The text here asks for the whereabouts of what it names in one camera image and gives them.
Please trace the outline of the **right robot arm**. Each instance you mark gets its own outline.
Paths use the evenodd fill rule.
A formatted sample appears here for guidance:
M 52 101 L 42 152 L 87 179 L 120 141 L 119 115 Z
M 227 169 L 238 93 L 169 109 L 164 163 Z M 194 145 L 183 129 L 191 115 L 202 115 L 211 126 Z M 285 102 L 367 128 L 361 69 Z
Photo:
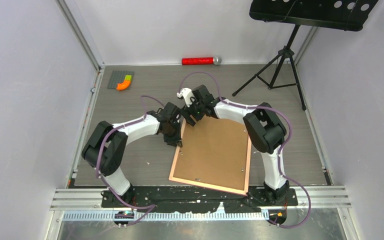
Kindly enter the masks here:
M 282 151 L 287 129 L 280 120 L 282 114 L 267 102 L 247 105 L 224 97 L 215 98 L 205 85 L 195 89 L 182 88 L 176 96 L 185 102 L 181 114 L 191 126 L 204 116 L 245 126 L 251 144 L 261 153 L 263 160 L 265 198 L 271 205 L 279 205 L 290 187 L 284 177 Z

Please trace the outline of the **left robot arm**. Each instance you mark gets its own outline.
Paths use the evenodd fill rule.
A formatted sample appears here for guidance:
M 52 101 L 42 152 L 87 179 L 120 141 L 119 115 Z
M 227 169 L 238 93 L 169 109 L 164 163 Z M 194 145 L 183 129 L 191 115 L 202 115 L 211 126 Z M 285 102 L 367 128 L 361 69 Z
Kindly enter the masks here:
M 141 138 L 162 134 L 167 145 L 181 147 L 180 117 L 181 109 L 168 102 L 163 108 L 148 111 L 139 118 L 114 124 L 101 121 L 95 127 L 81 157 L 115 191 L 114 200 L 121 207 L 128 207 L 134 199 L 133 186 L 121 169 L 126 146 Z

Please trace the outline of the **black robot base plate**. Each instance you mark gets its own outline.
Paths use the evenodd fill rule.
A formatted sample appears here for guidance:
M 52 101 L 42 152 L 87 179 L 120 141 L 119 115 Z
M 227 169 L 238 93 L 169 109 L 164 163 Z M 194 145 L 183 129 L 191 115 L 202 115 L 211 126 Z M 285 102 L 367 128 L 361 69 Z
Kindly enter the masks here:
M 245 195 L 212 190 L 196 186 L 136 186 L 122 199 L 134 207 L 144 207 L 145 213 L 154 205 L 153 213 L 214 213 L 222 206 L 226 213 L 257 213 L 262 207 L 285 207 L 298 205 L 296 192 L 290 188 L 279 200 L 270 200 L 262 186 L 251 186 Z

